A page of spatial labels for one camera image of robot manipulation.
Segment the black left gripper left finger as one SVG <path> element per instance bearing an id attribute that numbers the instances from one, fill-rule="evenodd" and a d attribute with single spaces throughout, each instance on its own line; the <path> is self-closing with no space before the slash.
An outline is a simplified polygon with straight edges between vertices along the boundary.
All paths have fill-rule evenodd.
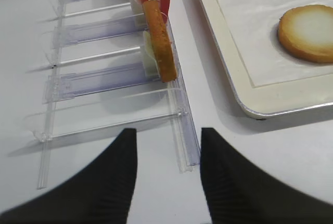
<path id="1" fill-rule="evenodd" d="M 1 214 L 1 223 L 126 223 L 137 178 L 136 129 L 124 129 L 88 166 Z"/>

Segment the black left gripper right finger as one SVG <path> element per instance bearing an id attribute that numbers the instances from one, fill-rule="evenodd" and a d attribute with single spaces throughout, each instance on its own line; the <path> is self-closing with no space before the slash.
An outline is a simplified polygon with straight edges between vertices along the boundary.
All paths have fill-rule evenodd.
<path id="1" fill-rule="evenodd" d="M 200 177 L 212 223 L 332 223 L 332 205 L 269 175 L 214 128 L 201 130 Z"/>

